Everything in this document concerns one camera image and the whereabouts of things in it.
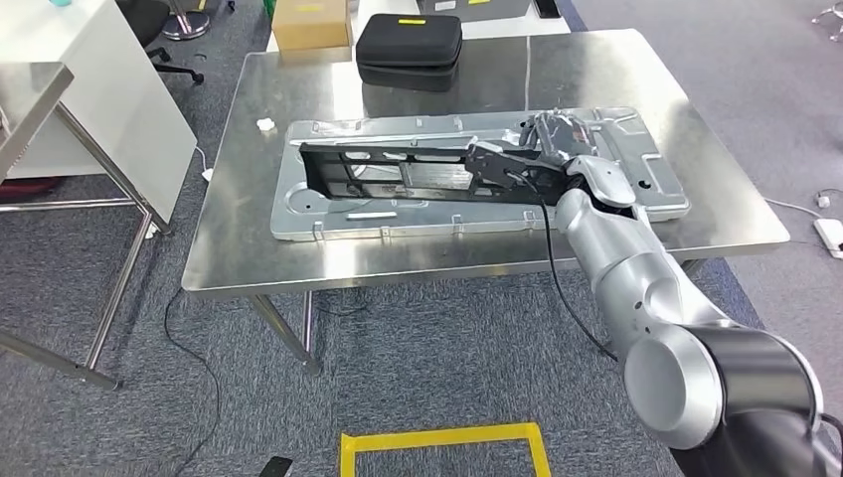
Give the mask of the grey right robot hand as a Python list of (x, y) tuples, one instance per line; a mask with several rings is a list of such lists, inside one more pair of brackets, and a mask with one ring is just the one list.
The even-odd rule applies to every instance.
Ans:
[(590, 129), (560, 110), (541, 111), (522, 122), (519, 145), (539, 151), (541, 161), (560, 168), (580, 155), (597, 153)]

